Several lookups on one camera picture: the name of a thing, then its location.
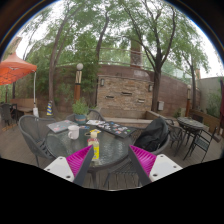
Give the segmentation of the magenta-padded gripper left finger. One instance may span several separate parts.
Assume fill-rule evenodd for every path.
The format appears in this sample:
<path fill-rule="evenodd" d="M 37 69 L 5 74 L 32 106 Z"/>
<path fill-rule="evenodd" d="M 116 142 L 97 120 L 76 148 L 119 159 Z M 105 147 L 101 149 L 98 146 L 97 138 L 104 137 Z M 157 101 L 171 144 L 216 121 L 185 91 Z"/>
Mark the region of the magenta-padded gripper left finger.
<path fill-rule="evenodd" d="M 93 146 L 87 146 L 68 157 L 59 156 L 45 171 L 82 186 L 93 155 Z"/>

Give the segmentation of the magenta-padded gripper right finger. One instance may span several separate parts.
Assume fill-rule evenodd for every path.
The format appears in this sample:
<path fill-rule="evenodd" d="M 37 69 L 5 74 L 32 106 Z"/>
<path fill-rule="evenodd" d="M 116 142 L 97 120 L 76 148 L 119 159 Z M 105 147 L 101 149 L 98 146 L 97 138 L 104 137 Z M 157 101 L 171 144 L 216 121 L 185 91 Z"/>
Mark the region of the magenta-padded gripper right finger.
<path fill-rule="evenodd" d="M 128 154 L 142 186 L 182 169 L 164 154 L 154 155 L 133 145 L 129 146 Z"/>

